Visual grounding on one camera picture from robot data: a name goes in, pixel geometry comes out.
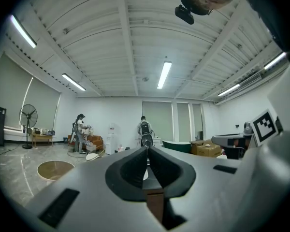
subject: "camera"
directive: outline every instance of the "camera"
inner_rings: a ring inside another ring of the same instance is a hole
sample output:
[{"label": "camera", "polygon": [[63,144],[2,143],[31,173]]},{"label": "camera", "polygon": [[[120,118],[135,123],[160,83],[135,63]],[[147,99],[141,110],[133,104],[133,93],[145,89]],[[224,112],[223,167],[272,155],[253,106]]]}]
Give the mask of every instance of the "camera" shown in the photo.
[{"label": "camera", "polygon": [[190,25],[194,23],[192,14],[188,9],[184,8],[182,5],[179,5],[178,7],[175,8],[175,15]]}]

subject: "qr-like tag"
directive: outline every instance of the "qr-like tag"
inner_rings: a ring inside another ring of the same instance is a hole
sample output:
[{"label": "qr-like tag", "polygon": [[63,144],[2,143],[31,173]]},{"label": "qr-like tag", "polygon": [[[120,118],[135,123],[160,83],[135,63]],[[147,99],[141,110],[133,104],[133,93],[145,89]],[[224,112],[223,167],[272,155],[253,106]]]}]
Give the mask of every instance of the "qr-like tag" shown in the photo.
[{"label": "qr-like tag", "polygon": [[252,121],[252,128],[258,146],[266,143],[278,134],[276,124],[268,109]]}]

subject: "black rubber pad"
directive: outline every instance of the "black rubber pad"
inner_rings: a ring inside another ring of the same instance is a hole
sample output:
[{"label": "black rubber pad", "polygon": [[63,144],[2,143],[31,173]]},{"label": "black rubber pad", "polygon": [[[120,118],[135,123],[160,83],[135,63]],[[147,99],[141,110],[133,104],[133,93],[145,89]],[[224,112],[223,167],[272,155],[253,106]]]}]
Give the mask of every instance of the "black rubber pad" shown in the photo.
[{"label": "black rubber pad", "polygon": [[237,170],[237,168],[227,167],[227,166],[223,166],[223,165],[216,165],[215,167],[213,167],[213,169],[216,169],[216,170],[222,171],[222,172],[226,172],[226,173],[230,173],[230,174],[234,174]]},{"label": "black rubber pad", "polygon": [[39,219],[55,228],[67,213],[78,194],[79,191],[65,189],[39,216]]}]

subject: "ceiling light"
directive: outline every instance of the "ceiling light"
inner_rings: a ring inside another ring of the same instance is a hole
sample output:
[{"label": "ceiling light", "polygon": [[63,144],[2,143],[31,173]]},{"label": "ceiling light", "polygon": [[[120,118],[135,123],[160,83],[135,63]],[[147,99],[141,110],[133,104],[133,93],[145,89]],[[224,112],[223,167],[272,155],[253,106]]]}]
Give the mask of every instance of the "ceiling light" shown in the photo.
[{"label": "ceiling light", "polygon": [[236,89],[236,88],[239,87],[239,86],[240,86],[239,84],[236,84],[235,86],[233,86],[233,87],[227,89],[226,91],[223,91],[222,93],[218,94],[218,96],[223,96],[223,95],[225,95],[225,94],[231,92],[232,90]]},{"label": "ceiling light", "polygon": [[86,91],[85,88],[83,88],[82,86],[80,86],[76,81],[74,81],[72,78],[70,78],[66,73],[62,74],[62,76],[67,79],[70,83],[74,84],[75,86],[77,86],[80,90],[82,91]]},{"label": "ceiling light", "polygon": [[162,89],[163,88],[165,79],[168,76],[168,73],[170,71],[171,66],[172,66],[171,62],[164,62],[163,69],[162,69],[162,72],[161,72],[161,76],[160,76],[160,80],[159,80],[157,89]]},{"label": "ceiling light", "polygon": [[35,41],[30,37],[30,35],[26,32],[26,30],[21,26],[20,22],[15,18],[14,15],[10,17],[11,22],[14,24],[18,32],[25,38],[25,40],[31,45],[33,48],[36,47]]},{"label": "ceiling light", "polygon": [[268,68],[272,67],[274,64],[276,64],[278,61],[280,61],[284,56],[286,55],[285,52],[277,56],[275,59],[273,59],[271,62],[269,62],[267,65],[264,66],[264,69],[267,70]]}]

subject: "air conditioner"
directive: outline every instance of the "air conditioner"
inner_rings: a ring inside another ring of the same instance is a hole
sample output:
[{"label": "air conditioner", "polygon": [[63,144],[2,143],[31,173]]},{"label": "air conditioner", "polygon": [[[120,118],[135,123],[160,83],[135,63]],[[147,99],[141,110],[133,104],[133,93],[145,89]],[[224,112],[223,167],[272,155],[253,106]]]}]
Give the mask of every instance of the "air conditioner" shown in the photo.
[{"label": "air conditioner", "polygon": [[244,89],[244,88],[246,88],[247,86],[251,85],[252,83],[255,83],[255,82],[257,82],[257,81],[259,81],[259,80],[261,80],[261,79],[262,79],[262,77],[261,77],[260,73],[257,73],[257,74],[255,74],[255,75],[249,77],[249,78],[246,79],[245,81],[241,82],[241,83],[240,83],[240,87],[239,87],[238,90]]}]

